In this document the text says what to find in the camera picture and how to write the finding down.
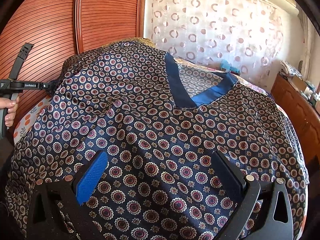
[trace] blue gripper pad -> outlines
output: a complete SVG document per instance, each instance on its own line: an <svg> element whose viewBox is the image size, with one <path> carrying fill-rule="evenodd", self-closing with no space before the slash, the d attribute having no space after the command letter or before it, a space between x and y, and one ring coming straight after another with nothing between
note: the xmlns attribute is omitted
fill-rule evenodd
<svg viewBox="0 0 320 240"><path fill-rule="evenodd" d="M97 186L103 172L108 164L108 155L105 152L100 152L100 155L95 158L91 166L87 169L76 186L76 199L82 205L87 202L95 187Z"/></svg>

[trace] patterned silk shirt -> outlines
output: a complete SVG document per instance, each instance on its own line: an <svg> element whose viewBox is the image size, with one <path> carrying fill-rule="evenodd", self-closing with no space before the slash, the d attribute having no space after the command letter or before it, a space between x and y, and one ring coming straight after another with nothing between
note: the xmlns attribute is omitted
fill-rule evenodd
<svg viewBox="0 0 320 240"><path fill-rule="evenodd" d="M11 159L6 205L25 236L36 181L74 175L98 150L108 166L80 208L108 240L212 240L238 204L215 174L217 150L244 175L282 178L295 236L302 225L308 172L293 126L230 73L178 65L138 41L66 60L51 104Z"/></svg>

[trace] v-neck collar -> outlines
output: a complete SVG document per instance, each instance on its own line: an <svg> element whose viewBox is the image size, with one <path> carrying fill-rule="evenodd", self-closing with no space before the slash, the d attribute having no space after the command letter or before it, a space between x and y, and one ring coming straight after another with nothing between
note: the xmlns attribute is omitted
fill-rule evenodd
<svg viewBox="0 0 320 240"><path fill-rule="evenodd" d="M167 53L165 56L165 65L170 92L176 108L197 108L201 105L209 105L223 95L226 95L238 81L229 72L215 72L214 74L223 78L223 80L218 85L208 88L191 98L181 82L178 65L170 53Z"/></svg>

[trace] box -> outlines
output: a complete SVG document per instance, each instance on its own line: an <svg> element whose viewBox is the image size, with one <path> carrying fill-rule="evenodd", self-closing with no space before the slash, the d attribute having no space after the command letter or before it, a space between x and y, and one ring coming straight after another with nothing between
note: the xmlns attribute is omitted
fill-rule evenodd
<svg viewBox="0 0 320 240"><path fill-rule="evenodd" d="M316 102L315 109L318 112L318 114L320 114L320 100Z"/></svg>
<svg viewBox="0 0 320 240"><path fill-rule="evenodd" d="M297 75L293 76L291 84L298 92L302 91L303 93L308 87L307 83L301 80Z"/></svg>

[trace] wooden wardrobe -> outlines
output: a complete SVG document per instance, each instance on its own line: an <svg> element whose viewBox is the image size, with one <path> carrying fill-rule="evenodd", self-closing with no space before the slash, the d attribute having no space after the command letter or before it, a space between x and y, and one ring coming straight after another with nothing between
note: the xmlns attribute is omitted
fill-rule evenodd
<svg viewBox="0 0 320 240"><path fill-rule="evenodd" d="M320 162L320 116L315 109L280 74L271 90L297 133L306 164L315 157Z"/></svg>
<svg viewBox="0 0 320 240"><path fill-rule="evenodd" d="M34 44L19 80L48 82L58 78L71 55L111 41L142 37L145 0L25 0L0 35L0 79L8 78L26 42ZM43 97L21 96L15 125Z"/></svg>

